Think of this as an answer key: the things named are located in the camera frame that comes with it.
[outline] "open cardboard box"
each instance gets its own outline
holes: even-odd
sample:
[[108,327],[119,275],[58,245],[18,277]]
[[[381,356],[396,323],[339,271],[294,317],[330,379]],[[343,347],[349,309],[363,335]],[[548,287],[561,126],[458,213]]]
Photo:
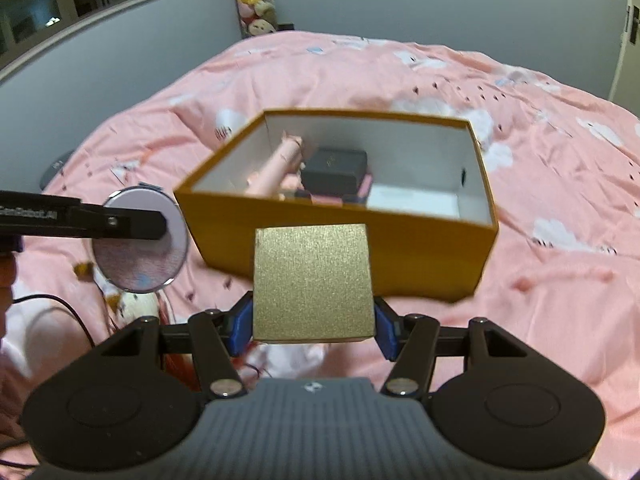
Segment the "open cardboard box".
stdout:
[[[373,176],[363,205],[244,196],[283,133],[317,147],[364,150]],[[350,110],[267,110],[175,190],[208,266],[251,278],[255,230],[365,224],[372,288],[380,296],[444,301],[476,289],[498,232],[494,202],[468,121]]]

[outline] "black box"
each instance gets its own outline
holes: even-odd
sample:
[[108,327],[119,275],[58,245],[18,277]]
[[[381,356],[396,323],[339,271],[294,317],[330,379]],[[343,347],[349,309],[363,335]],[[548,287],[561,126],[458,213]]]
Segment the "black box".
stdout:
[[366,173],[366,152],[319,148],[305,161],[300,177],[312,194],[342,196],[357,194]]

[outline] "wall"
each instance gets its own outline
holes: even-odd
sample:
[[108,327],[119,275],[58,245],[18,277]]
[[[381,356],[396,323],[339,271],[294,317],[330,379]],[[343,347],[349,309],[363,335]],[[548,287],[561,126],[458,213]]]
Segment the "wall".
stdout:
[[151,0],[44,51],[0,83],[0,189],[38,191],[101,122],[239,39],[234,0]]
[[606,98],[626,0],[276,0],[297,29],[446,44]]

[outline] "bed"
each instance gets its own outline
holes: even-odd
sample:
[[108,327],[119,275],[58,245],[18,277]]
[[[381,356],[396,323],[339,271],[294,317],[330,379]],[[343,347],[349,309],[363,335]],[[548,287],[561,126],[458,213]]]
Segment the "bed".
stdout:
[[[146,182],[173,189],[264,108],[399,110],[468,119],[481,145],[500,234],[474,297],[456,305],[390,298],[466,326],[486,316],[593,388],[607,428],[593,464],[627,479],[640,468],[640,121],[541,73],[444,46],[282,32],[235,44],[147,101],[98,127],[47,193],[101,203]],[[192,243],[166,289],[178,322],[227,309],[250,287],[207,269]],[[30,238],[15,296],[57,294],[95,339],[108,334],[98,288],[73,266],[79,240]],[[46,301],[12,307],[2,343],[2,433],[33,386],[88,346]],[[247,362],[271,376],[367,376],[390,368],[373,340],[258,346]],[[462,371],[441,360],[433,387]]]

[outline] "white door frame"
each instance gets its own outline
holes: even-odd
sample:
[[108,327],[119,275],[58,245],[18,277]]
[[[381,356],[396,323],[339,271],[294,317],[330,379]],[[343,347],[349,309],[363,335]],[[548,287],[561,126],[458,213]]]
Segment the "white door frame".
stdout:
[[611,85],[611,90],[609,92],[609,101],[613,101],[613,97],[616,94],[616,89],[618,88],[618,81],[620,79],[620,73],[622,72],[622,63],[625,59],[626,53],[626,44],[628,43],[628,25],[629,18],[633,18],[633,0],[626,0],[626,23],[625,27],[622,29],[622,35],[620,36],[620,56],[618,57],[618,65],[616,66],[616,73],[613,76],[613,83]]

